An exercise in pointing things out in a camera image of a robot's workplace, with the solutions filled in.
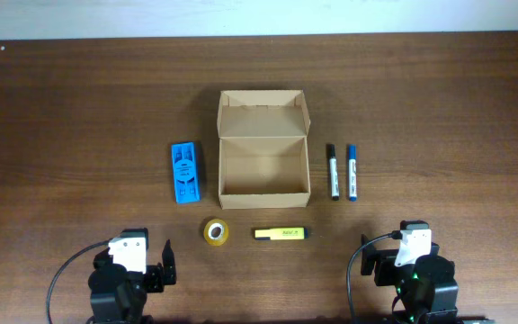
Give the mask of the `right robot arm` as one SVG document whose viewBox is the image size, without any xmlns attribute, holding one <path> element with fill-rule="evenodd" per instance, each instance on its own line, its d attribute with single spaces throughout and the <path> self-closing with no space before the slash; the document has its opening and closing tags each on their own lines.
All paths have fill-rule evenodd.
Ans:
<svg viewBox="0 0 518 324">
<path fill-rule="evenodd" d="M 396 290 L 393 310 L 396 323 L 455 323 L 459 286 L 455 264 L 439 255 L 432 230 L 423 220 L 403 220 L 399 229 L 369 239 L 361 237 L 362 275 L 373 275 L 374 283 Z"/>
</svg>

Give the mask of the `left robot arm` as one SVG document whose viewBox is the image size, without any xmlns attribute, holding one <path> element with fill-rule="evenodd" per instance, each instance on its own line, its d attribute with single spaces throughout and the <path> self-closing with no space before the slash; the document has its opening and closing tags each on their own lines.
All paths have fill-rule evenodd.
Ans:
<svg viewBox="0 0 518 324">
<path fill-rule="evenodd" d="M 148 229 L 126 229 L 107 241 L 94 258 L 89 276 L 93 323 L 151 323 L 143 313 L 147 296 L 176 284 L 177 273 L 171 242 L 166 241 L 162 261 L 147 264 Z"/>
</svg>

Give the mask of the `blue whiteboard marker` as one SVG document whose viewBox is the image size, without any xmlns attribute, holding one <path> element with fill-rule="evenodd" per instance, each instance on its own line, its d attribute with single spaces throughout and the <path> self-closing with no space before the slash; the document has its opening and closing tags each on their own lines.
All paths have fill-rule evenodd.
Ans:
<svg viewBox="0 0 518 324">
<path fill-rule="evenodd" d="M 349 200 L 356 202 L 358 199 L 357 194 L 357 170 L 356 170 L 356 146 L 348 146 L 348 182 L 349 182 Z"/>
</svg>

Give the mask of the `black whiteboard marker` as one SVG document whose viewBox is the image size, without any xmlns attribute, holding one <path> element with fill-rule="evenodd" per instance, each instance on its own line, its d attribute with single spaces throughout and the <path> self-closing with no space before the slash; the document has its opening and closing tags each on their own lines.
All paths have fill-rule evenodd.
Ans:
<svg viewBox="0 0 518 324">
<path fill-rule="evenodd" d="M 328 165 L 329 165 L 330 193 L 331 193 L 332 199 L 334 201 L 338 201 L 340 198 L 340 192 L 339 192 L 339 184 L 338 184 L 335 145 L 328 144 L 326 147 L 327 147 Z"/>
</svg>

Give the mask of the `yellow highlighter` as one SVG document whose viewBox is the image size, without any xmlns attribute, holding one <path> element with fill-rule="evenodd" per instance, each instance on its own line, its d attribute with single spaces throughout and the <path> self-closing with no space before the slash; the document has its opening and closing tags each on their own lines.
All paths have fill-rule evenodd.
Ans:
<svg viewBox="0 0 518 324">
<path fill-rule="evenodd" d="M 303 240 L 308 237 L 308 230 L 304 227 L 286 227 L 256 229 L 255 240 Z"/>
</svg>

